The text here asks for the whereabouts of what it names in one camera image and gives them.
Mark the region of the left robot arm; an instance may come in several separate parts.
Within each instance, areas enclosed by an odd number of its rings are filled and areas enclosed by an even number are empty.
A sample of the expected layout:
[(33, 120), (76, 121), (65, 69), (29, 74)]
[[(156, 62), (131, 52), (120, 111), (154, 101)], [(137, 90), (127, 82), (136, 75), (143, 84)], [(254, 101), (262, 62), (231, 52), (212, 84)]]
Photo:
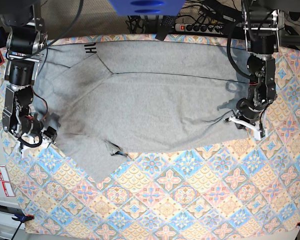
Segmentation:
[[(249, 80), (248, 95), (237, 102), (234, 115), (225, 122), (233, 122), (238, 129), (263, 132), (262, 116), (277, 98), (273, 53), (279, 51), (280, 11), (262, 6), (256, 0), (243, 0), (241, 6), (242, 17), (231, 26), (226, 54), (235, 71)], [(246, 50), (250, 54), (247, 73), (238, 67), (231, 55), (232, 34), (237, 24), (242, 24)]]

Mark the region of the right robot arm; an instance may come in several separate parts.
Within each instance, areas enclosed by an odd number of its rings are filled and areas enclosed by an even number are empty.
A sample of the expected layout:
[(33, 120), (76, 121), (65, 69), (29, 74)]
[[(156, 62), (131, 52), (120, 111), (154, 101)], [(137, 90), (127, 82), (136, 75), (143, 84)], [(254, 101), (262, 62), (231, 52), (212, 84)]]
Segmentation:
[(55, 142), (57, 131), (44, 127), (42, 119), (31, 110), (33, 86), (43, 66), (40, 51), (47, 46), (45, 21), (38, 0), (9, 0), (1, 19), (10, 27), (6, 40), (7, 66), (2, 127), (19, 141), (20, 148), (36, 148)]

